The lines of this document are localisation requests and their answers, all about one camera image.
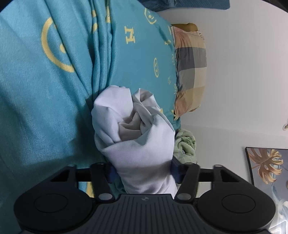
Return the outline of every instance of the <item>framed painting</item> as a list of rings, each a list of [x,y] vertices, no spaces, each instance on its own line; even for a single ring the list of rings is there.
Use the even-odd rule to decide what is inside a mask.
[[[252,184],[269,195],[276,205],[276,214],[269,231],[288,234],[288,149],[245,149]]]

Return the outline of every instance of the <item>bed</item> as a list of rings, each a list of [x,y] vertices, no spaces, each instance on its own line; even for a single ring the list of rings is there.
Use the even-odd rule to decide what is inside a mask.
[[[20,231],[21,193],[67,164],[105,161],[91,109],[109,85],[149,90],[180,127],[170,24],[136,0],[14,0],[0,41],[0,233]]]

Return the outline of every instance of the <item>pillow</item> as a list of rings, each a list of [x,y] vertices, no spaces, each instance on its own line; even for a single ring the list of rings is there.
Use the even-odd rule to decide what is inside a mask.
[[[175,119],[178,119],[184,113],[200,106],[206,84],[207,62],[204,38],[197,26],[175,26],[172,26],[171,30],[177,61],[178,92],[175,100]]]

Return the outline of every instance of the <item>golden monstera leaf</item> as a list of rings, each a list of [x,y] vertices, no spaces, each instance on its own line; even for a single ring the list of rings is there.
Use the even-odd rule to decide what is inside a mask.
[[[269,184],[269,182],[274,182],[276,179],[272,177],[272,174],[280,175],[282,169],[277,169],[274,165],[283,164],[283,160],[279,160],[281,158],[281,154],[277,150],[271,150],[270,153],[267,149],[259,149],[259,154],[251,148],[251,152],[248,152],[249,158],[256,163],[252,169],[258,168],[258,175],[264,181],[265,184]]]

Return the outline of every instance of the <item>crumpled white fabric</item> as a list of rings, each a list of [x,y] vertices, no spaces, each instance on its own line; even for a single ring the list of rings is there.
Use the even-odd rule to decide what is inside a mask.
[[[109,86],[94,101],[95,144],[116,168],[130,194],[171,194],[170,174],[175,131],[160,112],[154,95]]]

